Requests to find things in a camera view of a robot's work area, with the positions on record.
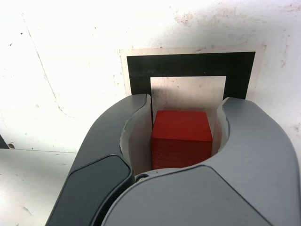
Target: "white wall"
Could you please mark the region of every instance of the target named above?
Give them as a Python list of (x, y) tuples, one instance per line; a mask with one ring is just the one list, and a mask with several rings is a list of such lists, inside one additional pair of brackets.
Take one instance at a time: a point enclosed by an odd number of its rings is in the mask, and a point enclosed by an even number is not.
[(282, 126), (301, 159), (301, 2), (147, 3), (0, 3), (5, 141), (78, 151), (94, 120), (125, 96), (120, 49), (266, 45), (253, 101)]

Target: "dark gray gripper pad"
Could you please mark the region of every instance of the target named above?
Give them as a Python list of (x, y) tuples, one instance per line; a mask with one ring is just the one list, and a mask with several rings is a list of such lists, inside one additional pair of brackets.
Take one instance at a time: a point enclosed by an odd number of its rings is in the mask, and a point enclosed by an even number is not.
[[(46, 225), (90, 226), (93, 221), (93, 225), (100, 225), (111, 203), (129, 186), (126, 183), (132, 183), (130, 175), (130, 168), (115, 155), (73, 172), (66, 180)], [(109, 194), (114, 190), (119, 192), (114, 192), (112, 198)]]
[(113, 204), (102, 226), (270, 226), (213, 169), (145, 179)]

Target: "red block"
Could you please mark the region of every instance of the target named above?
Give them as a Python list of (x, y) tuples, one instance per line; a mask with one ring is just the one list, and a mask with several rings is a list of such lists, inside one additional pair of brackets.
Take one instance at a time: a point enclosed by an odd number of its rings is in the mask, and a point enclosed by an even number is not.
[(151, 135), (153, 170), (197, 164), (210, 158), (211, 147), (205, 112), (157, 112)]

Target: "white table surface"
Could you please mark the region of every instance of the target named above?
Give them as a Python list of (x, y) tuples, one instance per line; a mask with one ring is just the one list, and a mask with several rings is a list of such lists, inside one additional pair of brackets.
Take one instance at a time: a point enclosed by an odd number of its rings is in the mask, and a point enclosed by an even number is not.
[(0, 226), (44, 226), (75, 157), (0, 149)]

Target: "black square frame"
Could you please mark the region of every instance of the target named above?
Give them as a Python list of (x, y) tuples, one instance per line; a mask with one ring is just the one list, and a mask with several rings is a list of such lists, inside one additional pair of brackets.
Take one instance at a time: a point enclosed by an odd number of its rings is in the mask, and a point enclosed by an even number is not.
[(151, 96), (151, 77), (226, 76), (223, 99), (246, 98), (255, 52), (127, 56), (132, 94)]

